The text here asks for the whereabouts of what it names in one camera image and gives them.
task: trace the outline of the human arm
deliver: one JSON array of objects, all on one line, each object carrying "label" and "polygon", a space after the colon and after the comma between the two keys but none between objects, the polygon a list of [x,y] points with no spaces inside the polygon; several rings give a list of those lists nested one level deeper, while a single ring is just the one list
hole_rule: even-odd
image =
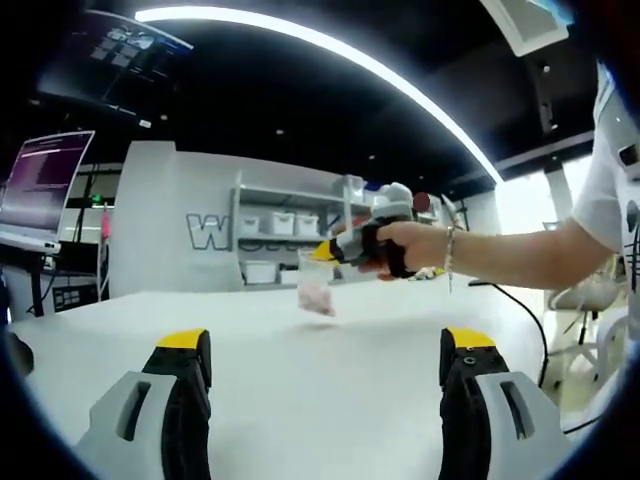
[{"label": "human arm", "polygon": [[[453,270],[530,288],[558,289],[583,280],[622,248],[616,168],[603,132],[596,129],[593,160],[572,218],[555,231],[493,236],[456,232]],[[411,271],[444,266],[447,234],[443,228],[395,223],[380,229],[379,238],[405,247],[405,263]],[[364,269],[378,270],[380,278],[390,279],[385,265]]]},{"label": "human arm", "polygon": [[[380,229],[378,238],[404,246],[405,263],[411,271],[444,266],[446,229],[398,222]],[[613,253],[574,220],[555,231],[520,235],[458,231],[453,251],[452,267],[457,273],[492,283],[544,289],[575,285]],[[384,265],[371,264],[363,270],[379,270],[381,279],[390,279]]]}]

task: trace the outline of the monitor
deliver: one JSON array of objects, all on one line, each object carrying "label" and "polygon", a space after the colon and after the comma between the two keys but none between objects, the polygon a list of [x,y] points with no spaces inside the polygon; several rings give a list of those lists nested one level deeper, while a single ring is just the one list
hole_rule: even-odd
[{"label": "monitor", "polygon": [[192,49],[151,26],[87,10],[44,69],[37,91],[120,114],[149,128],[167,113],[178,66]]},{"label": "monitor", "polygon": [[93,135],[61,133],[22,144],[0,204],[0,243],[54,248],[71,184]]}]

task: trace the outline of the white table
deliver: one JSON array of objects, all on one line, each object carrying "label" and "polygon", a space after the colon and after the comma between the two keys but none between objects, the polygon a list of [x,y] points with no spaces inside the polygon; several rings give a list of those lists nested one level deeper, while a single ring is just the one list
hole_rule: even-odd
[{"label": "white table", "polygon": [[[142,293],[23,321],[27,383],[75,444],[89,409],[157,340],[207,328],[214,386],[209,461],[217,480],[436,479],[443,327],[491,336],[512,370],[537,379],[542,344],[524,310],[491,287],[446,278],[334,288],[336,318],[297,308],[296,291]],[[534,312],[542,292],[518,296]]]}]

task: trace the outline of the black cable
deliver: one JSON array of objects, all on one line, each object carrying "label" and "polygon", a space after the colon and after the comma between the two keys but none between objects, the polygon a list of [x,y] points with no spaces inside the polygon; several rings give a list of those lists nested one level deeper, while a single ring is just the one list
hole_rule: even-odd
[{"label": "black cable", "polygon": [[[509,297],[514,302],[516,302],[522,308],[524,308],[527,311],[527,313],[531,316],[531,318],[533,318],[534,322],[536,322],[536,325],[538,326],[538,330],[540,330],[540,336],[542,337],[542,347],[544,349],[544,359],[542,360],[542,368],[540,369],[540,378],[538,380],[538,387],[542,387],[542,383],[544,382],[544,378],[545,378],[545,375],[547,373],[547,366],[549,364],[549,348],[547,346],[547,336],[544,334],[544,329],[542,328],[542,323],[540,323],[540,320],[538,320],[538,317],[535,316],[535,314],[531,311],[531,309],[529,307],[527,307],[524,303],[522,303],[520,300],[518,300],[516,297],[514,297],[513,295],[511,295],[510,293],[505,291],[503,288],[499,287],[498,285],[496,285],[494,283],[491,283],[490,285],[493,286],[493,288],[495,288],[496,290],[498,290],[502,294],[504,294],[507,297]],[[572,428],[569,428],[567,430],[564,430],[563,433],[565,435],[570,435],[570,434],[575,433],[575,432],[577,432],[579,430],[582,430],[583,428],[587,428],[588,426],[593,425],[598,420],[600,420],[600,415],[598,415],[597,417],[592,418],[591,420],[588,420],[588,421],[586,421],[584,423],[581,423],[580,425],[576,425],[575,427],[572,427]]]},{"label": "black cable", "polygon": [[600,417],[601,417],[601,415],[598,415],[597,417],[592,418],[591,420],[588,420],[588,421],[586,421],[586,422],[584,422],[584,423],[581,423],[580,425],[577,425],[577,426],[575,426],[575,427],[572,427],[572,428],[570,428],[570,429],[568,429],[568,430],[564,430],[564,431],[563,431],[563,433],[564,433],[565,435],[570,435],[570,434],[572,434],[572,433],[577,432],[578,430],[582,430],[583,428],[587,428],[589,425],[593,425],[593,424],[594,424],[594,423],[596,423],[598,420],[600,420]]},{"label": "black cable", "polygon": [[[58,276],[58,272],[54,271],[51,274],[51,279],[49,280],[49,284],[47,285],[47,288],[44,291],[44,294],[42,294],[42,296],[40,297],[40,303],[42,304],[42,302],[44,302],[44,299],[47,298],[47,295],[49,295],[49,292],[51,291],[51,287],[53,287],[53,281],[56,279],[56,277]],[[33,313],[33,309],[35,308],[35,305],[31,305],[26,313]]]},{"label": "black cable", "polygon": [[544,334],[544,329],[542,328],[542,323],[540,323],[540,320],[538,320],[538,317],[535,316],[535,314],[529,309],[529,307],[527,307],[524,303],[522,303],[516,297],[514,297],[513,295],[511,295],[510,293],[508,293],[507,291],[505,291],[495,283],[491,283],[490,285],[496,290],[498,290],[499,292],[502,292],[502,294],[506,295],[514,302],[516,302],[522,308],[524,308],[526,312],[531,316],[531,318],[533,318],[533,321],[536,322],[538,330],[540,330],[540,337],[542,338],[542,348],[544,350],[544,357],[542,359],[542,368],[540,369],[540,377],[538,378],[538,387],[542,388],[542,383],[544,382],[544,378],[547,375],[547,366],[549,365],[549,347],[547,345],[547,336]]}]

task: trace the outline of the curved light strip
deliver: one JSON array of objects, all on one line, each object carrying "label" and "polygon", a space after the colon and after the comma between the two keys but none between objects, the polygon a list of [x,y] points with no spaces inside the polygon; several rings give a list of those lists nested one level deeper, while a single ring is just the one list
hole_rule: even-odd
[{"label": "curved light strip", "polygon": [[498,171],[491,162],[489,162],[485,154],[482,153],[482,150],[478,148],[465,131],[460,128],[444,110],[400,75],[340,40],[286,20],[230,8],[191,6],[152,8],[137,12],[135,18],[139,22],[153,22],[158,20],[217,20],[219,22],[241,23],[290,35],[336,53],[366,68],[411,98],[455,135],[497,184],[503,181]]}]

